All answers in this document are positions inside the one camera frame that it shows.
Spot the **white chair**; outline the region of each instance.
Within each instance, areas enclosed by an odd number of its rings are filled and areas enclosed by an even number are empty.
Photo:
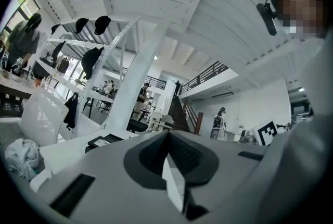
[[[160,122],[158,123],[158,127],[173,129],[173,124],[174,124],[174,121],[173,121],[172,117],[169,115],[165,115],[160,119]]]
[[[0,123],[18,123],[27,139],[46,146],[57,143],[60,126],[67,113],[68,108],[61,100],[38,87],[29,98],[21,118],[0,118]],[[50,173],[42,171],[30,182],[31,189],[37,192],[50,177]]]

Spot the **white ceiling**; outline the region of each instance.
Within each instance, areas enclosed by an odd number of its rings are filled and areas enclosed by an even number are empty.
[[[172,24],[159,50],[164,59],[176,61],[196,74],[219,60],[240,78],[246,76],[244,84],[251,87],[260,87],[277,76],[294,82],[296,72],[302,66],[300,60],[311,57],[313,52],[307,48],[297,54],[289,50],[297,40],[293,41],[282,28],[278,28],[277,36],[269,35],[255,7],[264,1],[47,0],[49,5],[44,5],[51,7],[48,12],[58,22],[102,15],[115,19],[140,15],[143,21],[137,29],[139,41],[144,41],[147,30],[151,30],[150,22],[169,18]],[[110,29],[117,32],[119,27],[111,26]]]

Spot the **black slot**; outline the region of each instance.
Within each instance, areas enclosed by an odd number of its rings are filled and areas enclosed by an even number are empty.
[[[51,207],[63,216],[69,217],[94,180],[94,177],[80,174],[51,204]]]
[[[255,153],[246,152],[246,151],[242,151],[238,155],[245,157],[245,158],[257,160],[257,161],[261,161],[264,158],[264,155],[255,154]]]

